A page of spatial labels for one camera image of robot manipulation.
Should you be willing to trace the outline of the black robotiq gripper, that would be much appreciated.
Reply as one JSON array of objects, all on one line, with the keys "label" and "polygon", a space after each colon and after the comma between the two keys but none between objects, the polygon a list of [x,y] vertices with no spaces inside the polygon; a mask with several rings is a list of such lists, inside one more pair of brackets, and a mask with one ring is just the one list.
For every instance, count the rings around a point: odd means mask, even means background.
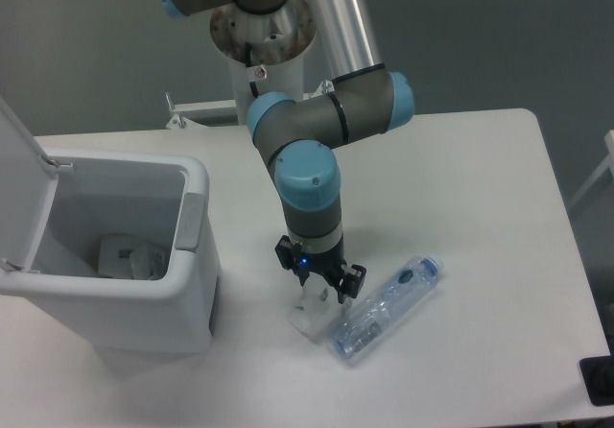
[{"label": "black robotiq gripper", "polygon": [[292,271],[301,287],[312,274],[319,275],[335,288],[339,304],[344,304],[348,298],[356,298],[364,285],[366,268],[356,264],[344,265],[343,240],[330,250],[307,253],[299,243],[293,243],[288,235],[283,235],[274,251],[282,268]]}]

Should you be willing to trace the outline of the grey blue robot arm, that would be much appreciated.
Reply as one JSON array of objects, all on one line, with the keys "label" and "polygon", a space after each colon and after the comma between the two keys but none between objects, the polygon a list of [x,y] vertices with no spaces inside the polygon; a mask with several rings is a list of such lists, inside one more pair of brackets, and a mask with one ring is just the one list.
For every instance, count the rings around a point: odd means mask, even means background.
[{"label": "grey blue robot arm", "polygon": [[217,49],[238,66],[234,98],[280,198],[281,266],[321,276],[339,300],[366,269],[343,253],[335,150],[407,124],[407,78],[381,59],[365,0],[160,0],[169,15],[211,12]]}]

